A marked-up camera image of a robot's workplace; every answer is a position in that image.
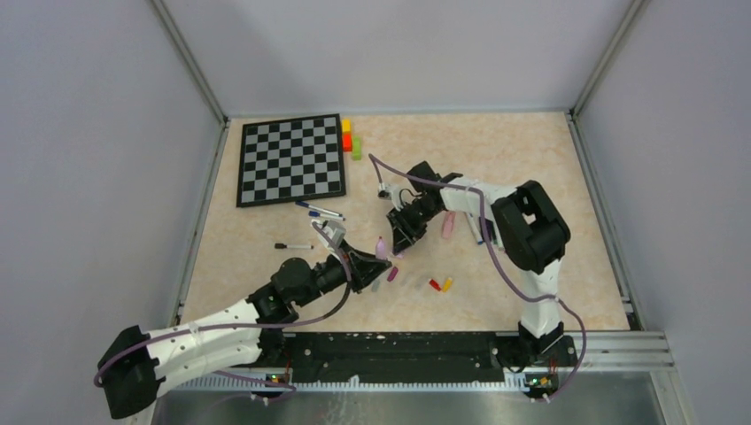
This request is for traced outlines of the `pink highlighter marker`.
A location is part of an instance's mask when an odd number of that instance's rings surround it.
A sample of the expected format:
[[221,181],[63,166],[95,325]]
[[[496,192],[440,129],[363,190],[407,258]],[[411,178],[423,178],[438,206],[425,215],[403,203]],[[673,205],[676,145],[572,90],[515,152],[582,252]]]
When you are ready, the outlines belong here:
[[455,224],[456,212],[449,211],[445,213],[444,220],[441,228],[441,236],[443,239],[450,239],[453,235]]

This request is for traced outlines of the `white pen blue cap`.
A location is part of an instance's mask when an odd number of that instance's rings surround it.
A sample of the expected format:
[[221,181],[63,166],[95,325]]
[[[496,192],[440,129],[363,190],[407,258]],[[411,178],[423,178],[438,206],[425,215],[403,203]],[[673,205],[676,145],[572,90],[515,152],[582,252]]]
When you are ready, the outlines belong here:
[[470,230],[472,232],[472,235],[476,239],[476,243],[478,245],[482,245],[484,243],[484,238],[483,238],[482,233],[480,231],[478,219],[474,215],[472,215],[470,213],[466,214],[466,218],[467,218]]

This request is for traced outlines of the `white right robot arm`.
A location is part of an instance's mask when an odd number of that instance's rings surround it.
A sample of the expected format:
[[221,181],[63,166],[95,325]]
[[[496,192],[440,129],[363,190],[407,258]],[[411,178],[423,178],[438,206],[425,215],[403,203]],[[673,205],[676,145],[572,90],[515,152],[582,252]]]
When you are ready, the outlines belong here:
[[559,273],[570,241],[568,224],[539,182],[516,187],[481,182],[450,173],[436,173],[428,162],[414,166],[404,178],[414,192],[403,200],[402,188],[380,182],[378,196],[392,202],[387,214],[392,248],[400,254],[426,233],[440,213],[473,216],[494,266],[504,253],[520,271],[521,285],[510,289],[523,301],[519,320],[519,352],[531,365],[542,365],[554,355],[564,333],[559,312]]

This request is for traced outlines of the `black white pen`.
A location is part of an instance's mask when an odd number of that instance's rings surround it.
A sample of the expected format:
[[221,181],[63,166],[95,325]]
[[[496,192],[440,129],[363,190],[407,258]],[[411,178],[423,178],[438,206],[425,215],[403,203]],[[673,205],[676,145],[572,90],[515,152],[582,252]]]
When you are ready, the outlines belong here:
[[294,243],[275,243],[274,248],[276,250],[312,250],[314,247],[309,244],[294,244]]

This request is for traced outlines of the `magenta pen cap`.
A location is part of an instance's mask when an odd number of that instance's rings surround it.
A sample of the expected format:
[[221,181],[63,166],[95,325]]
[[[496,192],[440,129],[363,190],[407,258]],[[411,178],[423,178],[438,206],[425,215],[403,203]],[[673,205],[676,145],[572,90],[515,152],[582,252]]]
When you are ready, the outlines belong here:
[[393,282],[395,278],[397,277],[398,273],[399,273],[399,269],[397,267],[393,267],[387,276],[387,281]]

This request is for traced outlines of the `yellow pen cap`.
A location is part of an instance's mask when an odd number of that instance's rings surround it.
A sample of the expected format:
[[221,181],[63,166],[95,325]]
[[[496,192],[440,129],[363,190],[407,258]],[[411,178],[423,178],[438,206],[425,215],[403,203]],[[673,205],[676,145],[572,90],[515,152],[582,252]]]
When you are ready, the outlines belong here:
[[447,292],[449,289],[451,289],[452,285],[453,285],[453,279],[452,278],[447,278],[444,281],[443,286],[441,287],[441,291],[442,292]]

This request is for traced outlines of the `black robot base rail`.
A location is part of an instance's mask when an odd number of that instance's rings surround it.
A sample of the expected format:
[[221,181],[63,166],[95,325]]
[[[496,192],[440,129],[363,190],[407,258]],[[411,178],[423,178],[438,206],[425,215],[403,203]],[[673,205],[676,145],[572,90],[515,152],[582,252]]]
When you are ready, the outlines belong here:
[[298,332],[269,337],[250,369],[287,372],[295,383],[500,383],[512,372],[573,367],[565,336],[536,353],[515,332]]

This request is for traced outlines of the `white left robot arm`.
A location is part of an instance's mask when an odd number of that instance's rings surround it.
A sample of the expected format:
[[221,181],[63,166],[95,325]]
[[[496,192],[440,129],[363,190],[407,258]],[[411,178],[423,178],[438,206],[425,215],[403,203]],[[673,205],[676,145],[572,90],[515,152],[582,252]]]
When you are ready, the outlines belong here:
[[123,329],[97,363],[96,387],[114,420],[152,405],[177,386],[227,367],[273,366],[283,357],[280,331],[298,320],[298,308],[338,288],[360,293],[392,263],[342,242],[315,265],[286,259],[267,284],[217,313],[171,328]]

